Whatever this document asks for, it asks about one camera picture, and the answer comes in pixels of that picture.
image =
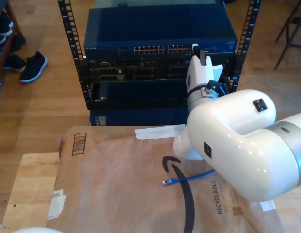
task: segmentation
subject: blue ethernet cable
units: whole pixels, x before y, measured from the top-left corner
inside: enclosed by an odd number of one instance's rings
[[[162,181],[162,184],[163,186],[169,186],[169,185],[172,185],[172,184],[175,184],[177,182],[180,182],[180,181],[185,181],[185,180],[193,180],[193,179],[196,179],[196,178],[200,178],[200,177],[203,177],[203,176],[206,176],[212,172],[214,172],[215,170],[210,170],[210,171],[207,171],[205,173],[202,173],[202,174],[199,174],[199,175],[195,175],[195,176],[189,176],[189,177],[185,177],[185,178],[170,178],[170,179],[167,179],[167,180],[164,180]]]

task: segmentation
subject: qr code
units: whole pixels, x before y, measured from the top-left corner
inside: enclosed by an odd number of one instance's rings
[[[233,210],[234,215],[242,215],[243,214],[241,206],[232,207],[232,210]]]

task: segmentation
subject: network equipment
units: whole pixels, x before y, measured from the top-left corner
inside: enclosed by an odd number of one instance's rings
[[[91,124],[168,125],[186,123],[193,44],[201,62],[208,55],[213,65],[222,65],[219,81],[236,91],[261,0],[249,0],[237,49],[222,4],[91,9],[85,56],[70,1],[58,4]]]
[[[113,7],[90,9],[84,49],[89,60],[190,57],[192,44],[224,54],[237,41],[222,4]]]

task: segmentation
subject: network switch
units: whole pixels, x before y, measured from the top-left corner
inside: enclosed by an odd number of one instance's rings
[[[88,60],[190,57],[234,53],[237,38],[221,4],[90,9],[84,42]]]

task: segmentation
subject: cable connector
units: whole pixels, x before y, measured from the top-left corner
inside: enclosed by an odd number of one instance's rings
[[[176,182],[178,182],[177,179],[173,179],[173,178],[172,179],[167,179],[167,180],[162,181],[162,185],[163,186],[169,186],[169,185],[172,185]]]

